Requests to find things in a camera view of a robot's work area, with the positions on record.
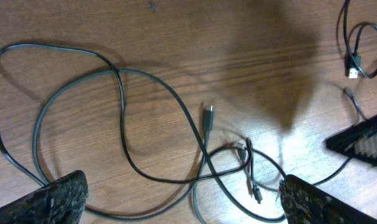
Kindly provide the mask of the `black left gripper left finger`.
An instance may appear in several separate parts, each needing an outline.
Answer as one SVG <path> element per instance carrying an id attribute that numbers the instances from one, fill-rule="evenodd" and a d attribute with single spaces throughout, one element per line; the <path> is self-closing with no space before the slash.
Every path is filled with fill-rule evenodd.
<path id="1" fill-rule="evenodd" d="M 0 207 L 0 224 L 78 223 L 87 198 L 86 176 L 76 170 Z"/>

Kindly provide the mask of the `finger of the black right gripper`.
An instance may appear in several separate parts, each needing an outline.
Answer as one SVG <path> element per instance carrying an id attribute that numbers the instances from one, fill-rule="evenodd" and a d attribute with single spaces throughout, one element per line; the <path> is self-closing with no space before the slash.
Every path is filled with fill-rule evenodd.
<path id="1" fill-rule="evenodd" d="M 377 115 L 325 140 L 326 148 L 377 167 Z"/>

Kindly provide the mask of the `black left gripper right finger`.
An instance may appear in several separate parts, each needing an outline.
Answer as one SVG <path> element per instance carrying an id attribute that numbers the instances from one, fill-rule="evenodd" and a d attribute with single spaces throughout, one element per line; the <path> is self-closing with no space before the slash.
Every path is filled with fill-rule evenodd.
<path id="1" fill-rule="evenodd" d="M 294 175 L 280 181 L 279 194 L 289 224 L 377 224 L 377 219 Z"/>

